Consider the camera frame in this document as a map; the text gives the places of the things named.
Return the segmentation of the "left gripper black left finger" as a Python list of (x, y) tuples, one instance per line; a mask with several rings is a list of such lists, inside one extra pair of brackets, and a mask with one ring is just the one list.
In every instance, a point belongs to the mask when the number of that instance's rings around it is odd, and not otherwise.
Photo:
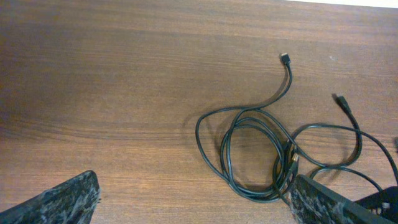
[(97, 175), (87, 170), (1, 212), (1, 223), (87, 224), (99, 201)]

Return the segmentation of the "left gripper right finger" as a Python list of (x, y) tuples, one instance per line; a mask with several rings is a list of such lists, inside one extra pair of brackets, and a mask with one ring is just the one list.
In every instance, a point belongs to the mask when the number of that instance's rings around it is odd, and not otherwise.
[(290, 209), (297, 223), (394, 223), (395, 188), (351, 201), (307, 176), (298, 175), (290, 190)]

